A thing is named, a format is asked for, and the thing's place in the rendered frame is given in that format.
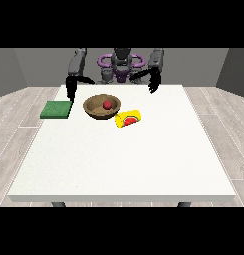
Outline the green square pad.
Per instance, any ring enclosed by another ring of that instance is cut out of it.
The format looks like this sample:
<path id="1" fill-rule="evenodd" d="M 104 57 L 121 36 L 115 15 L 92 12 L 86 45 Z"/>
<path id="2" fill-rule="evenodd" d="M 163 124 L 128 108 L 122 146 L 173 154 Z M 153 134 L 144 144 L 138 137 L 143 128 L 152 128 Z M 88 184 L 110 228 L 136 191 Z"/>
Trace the green square pad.
<path id="1" fill-rule="evenodd" d="M 71 101 L 47 101 L 40 113 L 41 119 L 66 119 L 72 106 Z"/>

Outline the yellow cup with melon print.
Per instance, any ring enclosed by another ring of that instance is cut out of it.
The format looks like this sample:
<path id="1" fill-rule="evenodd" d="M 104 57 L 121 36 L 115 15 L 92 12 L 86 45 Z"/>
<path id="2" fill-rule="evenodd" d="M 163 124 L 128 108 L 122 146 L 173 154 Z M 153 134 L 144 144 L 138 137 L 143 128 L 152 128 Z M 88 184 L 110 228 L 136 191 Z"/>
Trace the yellow cup with melon print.
<path id="1" fill-rule="evenodd" d="M 130 110 L 115 114 L 115 123 L 118 128 L 124 128 L 141 120 L 139 110 Z"/>

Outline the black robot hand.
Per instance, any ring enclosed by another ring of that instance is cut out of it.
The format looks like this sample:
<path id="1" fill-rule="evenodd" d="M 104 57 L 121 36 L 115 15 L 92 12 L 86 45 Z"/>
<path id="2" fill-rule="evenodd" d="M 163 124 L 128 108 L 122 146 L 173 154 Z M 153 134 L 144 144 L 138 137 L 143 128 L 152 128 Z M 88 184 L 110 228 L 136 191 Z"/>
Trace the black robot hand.
<path id="1" fill-rule="evenodd" d="M 137 72 L 131 75 L 129 79 L 131 81 L 134 81 L 146 75 L 150 75 L 148 87 L 149 87 L 149 91 L 153 94 L 158 89 L 159 85 L 161 84 L 161 73 L 158 67 L 152 67 L 152 68 Z"/>
<path id="2" fill-rule="evenodd" d="M 68 76 L 66 78 L 66 89 L 67 89 L 67 97 L 73 101 L 75 98 L 75 92 L 77 89 L 77 82 L 82 82 L 86 84 L 93 84 L 94 81 L 89 77 L 84 76 Z"/>

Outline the brown wooden bowl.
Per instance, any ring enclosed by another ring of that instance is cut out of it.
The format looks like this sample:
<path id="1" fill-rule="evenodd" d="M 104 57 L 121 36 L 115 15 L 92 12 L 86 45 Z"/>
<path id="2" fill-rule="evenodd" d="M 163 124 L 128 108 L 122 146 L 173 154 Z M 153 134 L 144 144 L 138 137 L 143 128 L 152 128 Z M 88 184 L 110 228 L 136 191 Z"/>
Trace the brown wooden bowl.
<path id="1" fill-rule="evenodd" d="M 104 108 L 105 101 L 111 103 L 111 107 L 107 110 Z M 92 95 L 83 102 L 84 111 L 96 120 L 107 120 L 113 117 L 120 107 L 121 101 L 116 96 L 108 94 Z"/>

